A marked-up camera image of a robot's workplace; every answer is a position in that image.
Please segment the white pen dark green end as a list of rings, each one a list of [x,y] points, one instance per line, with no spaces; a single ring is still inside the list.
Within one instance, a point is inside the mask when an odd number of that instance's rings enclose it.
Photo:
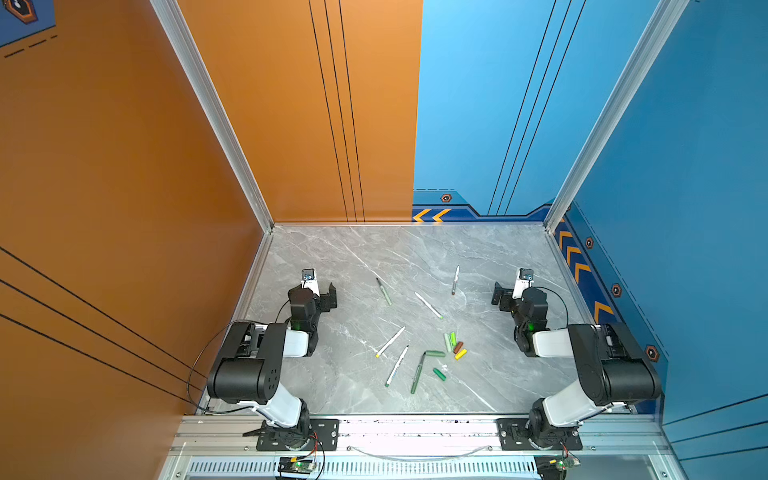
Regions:
[[[393,305],[393,302],[392,302],[392,300],[391,300],[391,297],[389,296],[389,293],[388,293],[388,291],[387,291],[387,289],[386,289],[386,287],[385,287],[384,283],[382,282],[382,280],[381,280],[379,277],[376,277],[376,279],[375,279],[375,280],[376,280],[376,283],[377,283],[377,285],[378,285],[379,289],[380,289],[380,290],[381,290],[381,292],[382,292],[382,295],[383,295],[383,297],[384,297],[385,301],[387,302],[387,305],[388,305],[388,306],[392,306],[392,305]]]

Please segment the white pen brown end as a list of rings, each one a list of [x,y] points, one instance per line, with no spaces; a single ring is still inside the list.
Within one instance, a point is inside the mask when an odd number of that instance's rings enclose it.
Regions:
[[[459,276],[460,276],[460,266],[457,265],[456,269],[455,269],[455,272],[454,272],[454,277],[453,277],[452,287],[451,287],[451,295],[452,296],[455,296],[456,293],[457,293]]]

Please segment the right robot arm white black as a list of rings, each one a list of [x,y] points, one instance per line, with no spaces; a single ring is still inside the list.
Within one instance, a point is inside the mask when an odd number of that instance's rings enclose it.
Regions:
[[[559,392],[536,400],[528,418],[496,422],[504,450],[581,448],[579,427],[614,406],[655,400],[662,393],[659,374],[623,323],[573,324],[550,329],[546,290],[494,285],[491,303],[511,314],[514,340],[530,358],[574,361],[577,379]]]

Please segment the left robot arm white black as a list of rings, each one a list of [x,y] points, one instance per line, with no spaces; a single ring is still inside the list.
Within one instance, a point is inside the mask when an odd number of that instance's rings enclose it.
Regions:
[[[299,285],[288,291],[290,316],[283,322],[236,321],[229,327],[212,364],[207,391],[211,398],[263,417],[257,437],[264,449],[299,450],[315,442],[306,401],[281,383],[285,358],[314,354],[319,320],[338,306],[334,285],[326,293]]]

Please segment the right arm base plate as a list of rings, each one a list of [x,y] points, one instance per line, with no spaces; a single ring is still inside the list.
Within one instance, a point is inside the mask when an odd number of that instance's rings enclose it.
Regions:
[[[578,429],[574,427],[553,427],[546,422],[533,426],[529,419],[512,417],[499,418],[495,424],[503,451],[583,449]]]

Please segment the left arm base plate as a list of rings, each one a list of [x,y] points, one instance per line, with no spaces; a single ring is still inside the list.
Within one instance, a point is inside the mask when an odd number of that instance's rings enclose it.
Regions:
[[[301,420],[296,427],[283,428],[262,425],[256,449],[266,452],[305,451],[315,448],[332,452],[337,449],[340,421],[336,418],[310,418]]]

